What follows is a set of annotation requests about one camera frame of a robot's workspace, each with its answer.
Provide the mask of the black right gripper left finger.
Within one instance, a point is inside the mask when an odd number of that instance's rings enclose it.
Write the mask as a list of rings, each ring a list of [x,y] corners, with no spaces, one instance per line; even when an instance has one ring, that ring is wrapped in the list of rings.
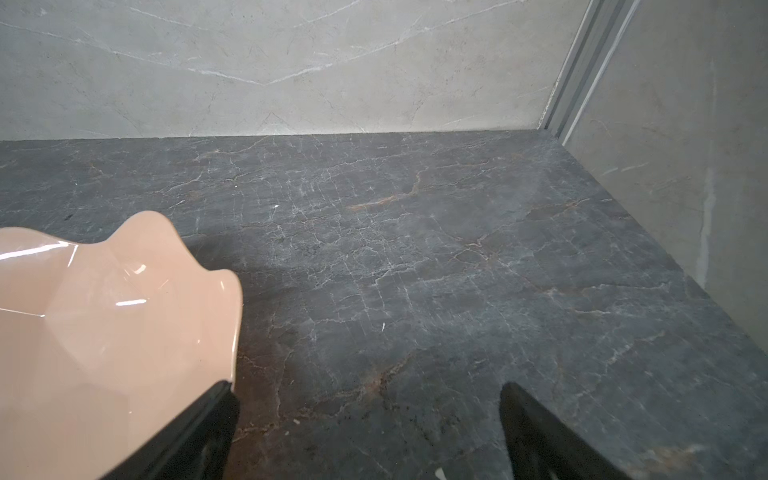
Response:
[[[233,384],[212,385],[106,479],[221,479],[239,418]]]

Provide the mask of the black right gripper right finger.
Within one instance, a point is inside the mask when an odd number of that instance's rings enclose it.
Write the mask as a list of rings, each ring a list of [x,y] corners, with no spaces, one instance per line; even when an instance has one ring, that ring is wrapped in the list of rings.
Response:
[[[515,479],[630,478],[515,382],[502,387],[499,415]]]

